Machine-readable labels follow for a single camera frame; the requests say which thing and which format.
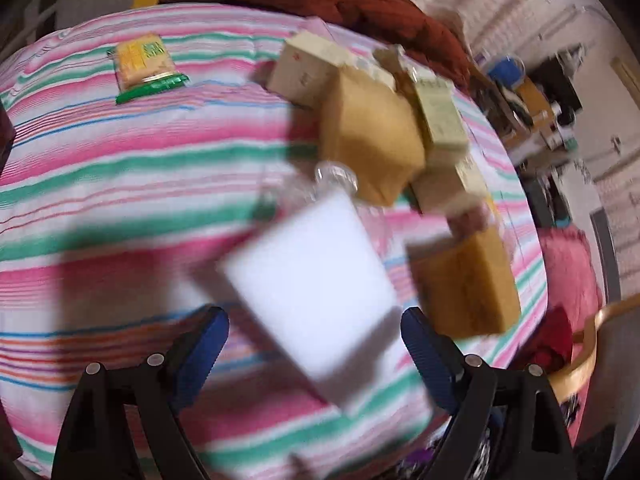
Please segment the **yellow cracker packet green end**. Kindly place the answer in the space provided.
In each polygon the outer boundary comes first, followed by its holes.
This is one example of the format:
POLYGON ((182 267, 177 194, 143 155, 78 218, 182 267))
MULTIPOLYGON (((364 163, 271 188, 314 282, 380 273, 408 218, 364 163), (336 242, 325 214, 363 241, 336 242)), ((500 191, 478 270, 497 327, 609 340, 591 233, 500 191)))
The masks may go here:
POLYGON ((116 104, 183 88, 190 81, 180 73, 163 39, 146 34, 120 42, 107 51, 113 61, 119 94, 116 104))

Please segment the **cream tall medicine box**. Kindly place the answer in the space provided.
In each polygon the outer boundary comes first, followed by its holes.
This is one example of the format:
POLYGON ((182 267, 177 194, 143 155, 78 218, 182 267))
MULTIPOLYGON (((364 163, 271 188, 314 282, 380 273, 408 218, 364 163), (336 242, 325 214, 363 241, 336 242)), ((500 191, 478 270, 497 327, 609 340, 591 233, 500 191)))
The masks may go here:
POLYGON ((267 89, 293 104, 315 108, 335 73, 354 61, 348 49, 304 30, 285 40, 267 89))

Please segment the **wooden desk with clutter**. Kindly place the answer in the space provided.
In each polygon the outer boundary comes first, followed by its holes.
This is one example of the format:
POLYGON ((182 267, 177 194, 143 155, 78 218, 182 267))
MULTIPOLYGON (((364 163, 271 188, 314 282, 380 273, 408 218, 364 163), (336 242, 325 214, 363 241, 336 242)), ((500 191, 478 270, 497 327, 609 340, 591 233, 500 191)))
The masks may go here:
POLYGON ((525 66, 515 55, 472 70, 472 95, 514 166, 533 171, 564 164, 577 152, 574 125, 582 101, 574 76, 586 56, 569 46, 525 66))

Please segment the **wooden chair grey seat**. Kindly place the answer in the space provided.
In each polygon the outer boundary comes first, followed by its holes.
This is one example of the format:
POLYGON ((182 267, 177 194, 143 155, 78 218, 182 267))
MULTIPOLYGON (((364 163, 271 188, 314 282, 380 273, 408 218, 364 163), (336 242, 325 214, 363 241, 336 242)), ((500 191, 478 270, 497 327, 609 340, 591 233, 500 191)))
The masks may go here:
POLYGON ((615 304, 607 304, 593 316, 586 319, 584 328, 574 333, 574 341, 580 347, 575 359, 562 370, 548 376, 551 388, 559 404, 577 394, 589 379, 596 367, 598 353, 598 333, 608 321, 618 318, 628 311, 638 309, 639 295, 634 294, 615 304))

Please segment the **striped pink green tablecloth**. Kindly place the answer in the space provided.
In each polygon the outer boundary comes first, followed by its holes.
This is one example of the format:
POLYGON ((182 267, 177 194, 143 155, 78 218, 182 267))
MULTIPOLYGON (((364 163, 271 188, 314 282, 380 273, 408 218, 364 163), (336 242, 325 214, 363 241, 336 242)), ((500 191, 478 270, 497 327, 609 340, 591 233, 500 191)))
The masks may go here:
POLYGON ((217 286, 215 262, 316 163, 314 118, 265 88, 296 16, 150 6, 52 32, 1 66, 16 136, 1 175, 1 401, 48 474, 85 366, 168 347, 225 307, 224 352, 181 415, 216 478, 367 479, 442 424, 410 361, 355 416, 317 399, 217 286), (117 105, 116 44, 157 34, 190 81, 117 105))

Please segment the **green white small box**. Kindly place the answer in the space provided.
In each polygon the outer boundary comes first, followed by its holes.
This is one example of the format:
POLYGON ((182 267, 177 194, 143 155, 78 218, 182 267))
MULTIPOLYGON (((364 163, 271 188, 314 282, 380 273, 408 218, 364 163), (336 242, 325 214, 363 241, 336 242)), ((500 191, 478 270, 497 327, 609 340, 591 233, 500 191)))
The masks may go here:
POLYGON ((426 144, 435 150, 463 153, 469 138, 454 104, 452 85, 442 78, 419 79, 414 83, 426 128, 426 144))

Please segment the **cream box gold print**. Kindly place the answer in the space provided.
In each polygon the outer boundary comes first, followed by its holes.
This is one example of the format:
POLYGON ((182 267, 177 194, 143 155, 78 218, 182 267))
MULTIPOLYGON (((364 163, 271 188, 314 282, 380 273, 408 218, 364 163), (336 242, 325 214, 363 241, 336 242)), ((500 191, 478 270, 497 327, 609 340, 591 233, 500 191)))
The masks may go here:
POLYGON ((442 214, 447 218, 480 206, 489 190, 480 168, 469 155, 454 166, 427 169, 411 182, 422 214, 442 214))

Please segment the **white foam sponge block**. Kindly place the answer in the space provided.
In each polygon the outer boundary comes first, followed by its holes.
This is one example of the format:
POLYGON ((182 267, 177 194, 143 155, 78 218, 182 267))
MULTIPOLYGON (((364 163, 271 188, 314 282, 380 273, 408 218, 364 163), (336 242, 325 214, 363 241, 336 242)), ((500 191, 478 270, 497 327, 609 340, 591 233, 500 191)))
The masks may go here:
POLYGON ((401 305, 350 197, 335 190, 218 264, 319 396, 354 414, 392 378, 401 305))

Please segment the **dark red quilted jacket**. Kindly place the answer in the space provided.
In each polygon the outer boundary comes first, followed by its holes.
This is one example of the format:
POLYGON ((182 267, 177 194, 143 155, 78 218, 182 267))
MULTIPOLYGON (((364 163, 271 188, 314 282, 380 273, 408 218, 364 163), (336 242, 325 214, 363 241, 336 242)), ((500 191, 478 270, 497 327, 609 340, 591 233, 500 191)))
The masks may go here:
POLYGON ((158 0, 160 4, 207 2, 246 6, 312 18, 357 34, 399 44, 406 53, 460 90, 469 89, 471 62, 462 43, 441 21, 410 0, 158 0))

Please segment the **pink hair roller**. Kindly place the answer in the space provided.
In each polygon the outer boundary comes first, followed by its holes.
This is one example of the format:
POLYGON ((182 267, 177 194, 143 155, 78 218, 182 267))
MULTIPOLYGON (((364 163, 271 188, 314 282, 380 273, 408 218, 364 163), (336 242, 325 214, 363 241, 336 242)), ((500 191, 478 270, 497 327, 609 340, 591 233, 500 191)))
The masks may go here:
POLYGON ((372 243, 382 252, 383 246, 390 244, 393 238, 384 210, 360 200, 357 176, 347 166, 330 160, 318 162, 314 166, 314 180, 304 187, 303 202, 316 202, 322 196, 336 190, 345 192, 352 200, 372 243))

